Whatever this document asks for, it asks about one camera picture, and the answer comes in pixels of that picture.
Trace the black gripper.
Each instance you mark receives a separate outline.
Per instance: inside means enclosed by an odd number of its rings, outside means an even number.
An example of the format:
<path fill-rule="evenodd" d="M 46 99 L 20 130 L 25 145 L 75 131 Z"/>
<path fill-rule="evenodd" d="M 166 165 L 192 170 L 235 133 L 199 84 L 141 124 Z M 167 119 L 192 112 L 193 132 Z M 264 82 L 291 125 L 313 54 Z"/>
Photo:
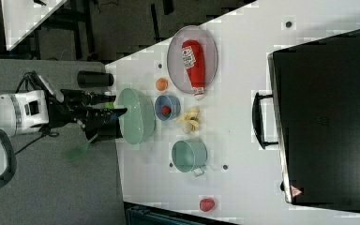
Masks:
<path fill-rule="evenodd" d="M 87 115 L 90 105 L 115 102 L 116 96 L 101 94 L 89 95 L 82 90 L 61 89 L 63 95 L 60 101 L 57 95 L 45 92 L 48 107 L 49 123 L 47 128 L 61 128 L 68 123 L 85 123 L 85 136 L 87 140 L 96 137 L 97 140 L 114 140 L 122 138 L 119 117 L 128 109 L 95 109 Z"/>

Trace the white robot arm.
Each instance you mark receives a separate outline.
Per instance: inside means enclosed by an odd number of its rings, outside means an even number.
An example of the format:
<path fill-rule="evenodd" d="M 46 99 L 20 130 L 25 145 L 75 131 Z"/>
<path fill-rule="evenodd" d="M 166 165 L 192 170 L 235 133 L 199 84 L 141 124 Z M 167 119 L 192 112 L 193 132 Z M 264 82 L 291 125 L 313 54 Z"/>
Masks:
<path fill-rule="evenodd" d="M 59 95 L 44 90 L 0 95 L 0 129 L 9 137 L 37 132 L 50 135 L 55 128 L 75 123 L 90 140 L 127 112 L 125 108 L 95 107 L 114 100 L 114 96 L 70 89 L 62 89 Z"/>

